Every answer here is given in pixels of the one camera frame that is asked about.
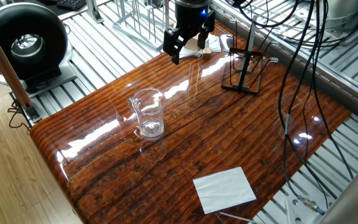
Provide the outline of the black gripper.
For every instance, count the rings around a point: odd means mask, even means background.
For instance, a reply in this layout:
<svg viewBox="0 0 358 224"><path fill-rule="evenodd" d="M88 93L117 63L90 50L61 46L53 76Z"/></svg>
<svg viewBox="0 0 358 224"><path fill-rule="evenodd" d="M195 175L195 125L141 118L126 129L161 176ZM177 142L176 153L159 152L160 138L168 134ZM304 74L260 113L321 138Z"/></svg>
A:
<svg viewBox="0 0 358 224"><path fill-rule="evenodd" d="M208 12L210 0L176 0L175 17L176 28L164 31L163 51L171 56L175 65L179 64L180 51L186 44L186 39L180 37L194 37L198 35L198 47L205 48L208 34L214 30L215 12Z"/></svg>

